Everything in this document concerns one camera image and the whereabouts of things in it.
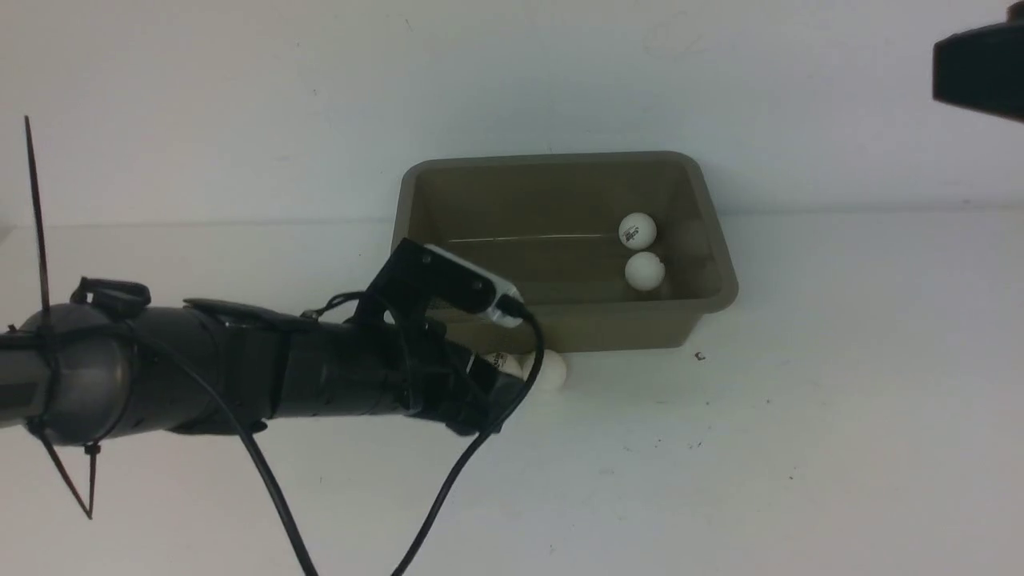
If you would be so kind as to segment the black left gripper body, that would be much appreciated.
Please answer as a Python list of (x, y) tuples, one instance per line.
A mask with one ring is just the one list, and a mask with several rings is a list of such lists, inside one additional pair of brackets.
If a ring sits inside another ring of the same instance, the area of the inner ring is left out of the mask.
[(358, 415), (400, 415), (436, 422), (462, 437), (502, 423), (522, 400), (526, 380), (498, 371), (483, 354), (446, 338), (435, 321), (388, 323), (384, 317), (352, 317), (368, 349), (356, 370), (368, 384), (368, 406)]

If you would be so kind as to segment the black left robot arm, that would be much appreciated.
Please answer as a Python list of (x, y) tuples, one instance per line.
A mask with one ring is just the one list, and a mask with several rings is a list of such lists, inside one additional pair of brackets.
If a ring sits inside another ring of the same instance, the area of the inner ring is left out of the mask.
[(479, 433), (526, 385), (435, 321), (341, 323), (226, 300), (142, 306), (100, 293), (2, 332), (2, 425), (58, 446), (167, 430), (252, 434), (271, 420), (402, 415)]

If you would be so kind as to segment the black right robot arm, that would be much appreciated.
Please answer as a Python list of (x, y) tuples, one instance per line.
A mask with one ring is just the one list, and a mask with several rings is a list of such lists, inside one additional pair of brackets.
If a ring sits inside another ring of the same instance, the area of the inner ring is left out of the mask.
[(962, 30), (934, 44), (932, 99), (1023, 122), (1023, 2), (1002, 22)]

